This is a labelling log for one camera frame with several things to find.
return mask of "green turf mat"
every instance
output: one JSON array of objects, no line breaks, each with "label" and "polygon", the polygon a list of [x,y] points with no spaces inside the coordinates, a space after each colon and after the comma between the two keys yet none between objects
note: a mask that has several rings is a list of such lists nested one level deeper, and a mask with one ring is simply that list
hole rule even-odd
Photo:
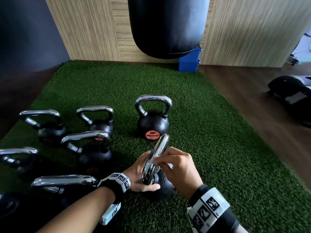
[{"label": "green turf mat", "polygon": [[[87,105],[115,110],[112,149],[121,172],[155,141],[135,136],[138,113],[134,102],[142,94],[163,94],[173,101],[169,114],[173,146],[192,155],[210,187],[231,204],[240,223],[251,232],[311,232],[311,196],[238,112],[200,73],[180,73],[157,65],[72,61],[64,64],[31,109],[55,109],[73,132],[86,126],[75,115]],[[144,108],[163,107],[146,102]],[[21,121],[1,147],[33,146],[52,160],[75,166],[74,154],[38,142],[36,131]],[[27,188],[13,169],[1,166],[0,189]],[[132,193],[113,220],[115,231],[191,232],[187,203],[178,194],[159,204]]]}]

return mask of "blue storage bin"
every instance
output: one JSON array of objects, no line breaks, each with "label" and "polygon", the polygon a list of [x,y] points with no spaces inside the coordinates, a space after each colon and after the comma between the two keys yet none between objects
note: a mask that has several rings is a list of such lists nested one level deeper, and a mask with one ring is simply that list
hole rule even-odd
[{"label": "blue storage bin", "polygon": [[197,61],[178,61],[178,71],[180,72],[189,72],[189,73],[195,73],[197,70],[197,67],[199,66],[200,60]]},{"label": "blue storage bin", "polygon": [[201,50],[202,48],[198,46],[195,49],[193,49],[191,52],[189,52],[187,55],[179,58],[179,60],[195,62],[199,59]]}]

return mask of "wooden wall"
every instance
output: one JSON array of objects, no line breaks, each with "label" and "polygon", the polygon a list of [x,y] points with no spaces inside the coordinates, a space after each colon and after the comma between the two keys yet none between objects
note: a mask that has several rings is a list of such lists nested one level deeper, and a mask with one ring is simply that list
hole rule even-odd
[{"label": "wooden wall", "polygon": [[[71,59],[177,62],[138,49],[127,0],[46,1]],[[311,0],[210,0],[201,64],[281,67],[311,24],[310,6]]]}]

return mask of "punching bag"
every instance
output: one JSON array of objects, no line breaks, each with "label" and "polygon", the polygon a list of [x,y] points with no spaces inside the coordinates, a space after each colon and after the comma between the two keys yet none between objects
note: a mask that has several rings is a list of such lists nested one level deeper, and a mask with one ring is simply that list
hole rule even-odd
[{"label": "punching bag", "polygon": [[175,59],[203,37],[209,0],[127,0],[138,48],[159,59]]}]

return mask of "person's left arm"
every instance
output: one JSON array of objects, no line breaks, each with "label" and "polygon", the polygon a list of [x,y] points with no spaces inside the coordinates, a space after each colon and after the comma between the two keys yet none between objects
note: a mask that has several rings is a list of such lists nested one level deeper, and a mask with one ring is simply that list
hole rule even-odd
[{"label": "person's left arm", "polygon": [[[123,172],[131,181],[131,191],[155,191],[160,185],[144,185],[142,169],[150,151],[142,154],[137,161]],[[115,194],[107,187],[99,187],[79,199],[53,218],[38,233],[92,233],[98,221],[115,201]]]}]

